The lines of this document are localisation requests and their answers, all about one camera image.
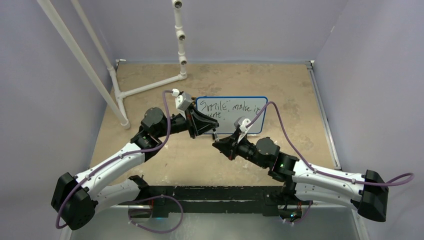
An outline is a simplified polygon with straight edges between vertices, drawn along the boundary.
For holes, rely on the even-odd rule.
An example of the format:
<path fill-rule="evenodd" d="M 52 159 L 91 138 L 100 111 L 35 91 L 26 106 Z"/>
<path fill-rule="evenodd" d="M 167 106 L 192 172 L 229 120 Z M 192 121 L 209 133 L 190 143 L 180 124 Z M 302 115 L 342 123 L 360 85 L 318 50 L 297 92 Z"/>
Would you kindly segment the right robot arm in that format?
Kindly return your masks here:
<path fill-rule="evenodd" d="M 238 138 L 234 133 L 212 146 L 229 160 L 241 157 L 267 169 L 271 178 L 284 184 L 279 195 L 284 202 L 327 202 L 356 210 L 371 221 L 386 221 L 389 189 L 378 172 L 361 174 L 307 166 L 298 157 L 281 152 L 269 137 L 256 143 Z"/>

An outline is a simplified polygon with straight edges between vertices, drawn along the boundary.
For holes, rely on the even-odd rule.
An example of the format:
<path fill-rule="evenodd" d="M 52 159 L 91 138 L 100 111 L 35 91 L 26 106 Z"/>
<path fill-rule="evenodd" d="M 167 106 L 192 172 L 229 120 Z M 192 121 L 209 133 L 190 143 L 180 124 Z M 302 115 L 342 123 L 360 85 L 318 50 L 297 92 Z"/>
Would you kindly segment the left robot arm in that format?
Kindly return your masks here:
<path fill-rule="evenodd" d="M 187 131 L 194 139 L 218 127 L 216 119 L 192 105 L 177 115 L 158 107 L 148 109 L 138 132 L 118 152 L 83 172 L 66 172 L 58 178 L 51 200 L 57 212 L 56 228 L 78 230 L 107 207 L 130 201 L 146 203 L 149 191 L 141 177 L 130 177 L 116 185 L 111 182 L 154 157 L 166 143 L 161 137 L 168 140 L 171 134 Z"/>

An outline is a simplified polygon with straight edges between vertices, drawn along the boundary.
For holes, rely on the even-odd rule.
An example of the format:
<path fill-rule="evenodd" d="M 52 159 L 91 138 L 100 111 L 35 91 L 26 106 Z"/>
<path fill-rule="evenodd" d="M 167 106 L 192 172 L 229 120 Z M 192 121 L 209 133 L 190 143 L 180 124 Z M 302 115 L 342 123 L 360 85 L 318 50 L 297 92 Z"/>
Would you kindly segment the white whiteboard marker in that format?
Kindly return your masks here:
<path fill-rule="evenodd" d="M 219 140 L 218 133 L 217 133 L 216 129 L 212 130 L 212 139 L 213 139 L 214 142 L 217 142 Z"/>

